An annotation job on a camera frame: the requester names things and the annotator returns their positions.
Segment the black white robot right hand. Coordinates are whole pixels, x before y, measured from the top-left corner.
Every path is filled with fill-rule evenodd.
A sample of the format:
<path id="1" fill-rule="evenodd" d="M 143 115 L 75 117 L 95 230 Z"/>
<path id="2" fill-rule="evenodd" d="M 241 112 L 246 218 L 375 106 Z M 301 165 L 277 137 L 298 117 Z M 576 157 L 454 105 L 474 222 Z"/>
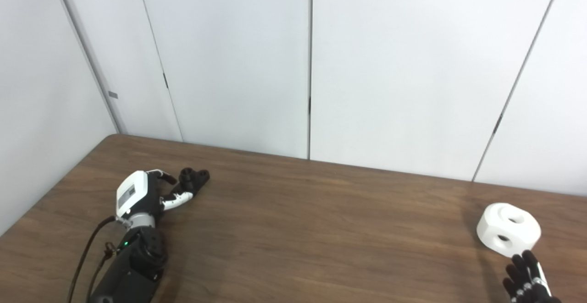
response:
<path id="1" fill-rule="evenodd" d="M 526 249 L 511 257 L 502 285 L 511 303 L 560 303 L 552 295 L 545 272 L 534 253 Z"/>

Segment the black white robot left hand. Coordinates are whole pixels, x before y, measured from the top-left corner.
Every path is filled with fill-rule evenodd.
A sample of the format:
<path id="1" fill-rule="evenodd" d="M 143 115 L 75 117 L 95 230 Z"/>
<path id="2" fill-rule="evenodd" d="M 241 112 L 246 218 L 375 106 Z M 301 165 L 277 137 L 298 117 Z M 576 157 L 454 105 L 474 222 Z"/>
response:
<path id="1" fill-rule="evenodd" d="M 161 181 L 178 184 L 178 180 L 160 169 L 137 170 L 116 190 L 116 220 L 135 226 L 155 227 L 165 211 L 190 201 L 195 193 L 182 189 L 165 196 L 158 192 Z"/>

